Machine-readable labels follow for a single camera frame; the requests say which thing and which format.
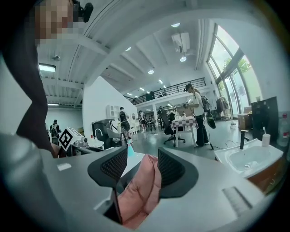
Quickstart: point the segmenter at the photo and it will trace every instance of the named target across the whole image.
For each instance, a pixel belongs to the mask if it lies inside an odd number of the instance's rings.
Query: black faucet
[[[240,145],[240,149],[243,150],[244,149],[244,141],[247,140],[249,141],[250,139],[245,137],[245,132],[249,132],[248,130],[241,130],[241,145]]]

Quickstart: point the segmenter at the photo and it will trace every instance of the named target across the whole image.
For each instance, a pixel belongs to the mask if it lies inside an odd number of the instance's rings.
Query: railing
[[[191,84],[195,88],[206,86],[205,81],[204,81],[204,77],[203,77],[203,78],[195,79],[192,81],[183,82],[183,83],[180,83],[177,85],[169,86],[167,88],[163,88],[160,90],[156,90],[153,92],[154,93],[153,99],[167,96],[167,95],[174,94],[174,93],[178,93],[178,92],[183,92],[183,90],[185,89],[185,86],[187,84]],[[127,98],[134,105],[140,104],[142,102],[147,102],[147,101],[153,100],[150,97],[150,94],[145,94],[145,95],[142,95],[142,96],[135,98],[135,99],[128,97],[128,96],[124,96],[124,97]]]

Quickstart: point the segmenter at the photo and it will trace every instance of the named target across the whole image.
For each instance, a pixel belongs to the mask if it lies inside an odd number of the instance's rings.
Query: pink jacket
[[[158,204],[161,174],[158,158],[145,155],[134,178],[118,196],[123,225],[136,229]]]

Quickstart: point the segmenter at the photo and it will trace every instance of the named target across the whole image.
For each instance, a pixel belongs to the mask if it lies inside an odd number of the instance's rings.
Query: black ergonomic chair
[[[171,129],[171,122],[168,120],[166,112],[164,109],[161,109],[161,114],[160,118],[163,121],[163,126],[164,126],[164,133],[166,135],[171,135],[170,138],[168,138],[166,141],[164,141],[164,144],[168,141],[173,140],[174,141],[174,147],[176,146],[175,144],[175,135],[176,135],[176,130]],[[179,126],[178,131],[183,131],[183,127]],[[185,143],[185,139],[178,138],[178,140],[183,140],[183,143]]]

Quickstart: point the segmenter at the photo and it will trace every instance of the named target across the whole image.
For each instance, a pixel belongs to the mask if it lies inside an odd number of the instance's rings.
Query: air conditioner
[[[186,53],[186,51],[190,49],[188,32],[173,34],[171,38],[177,53]]]

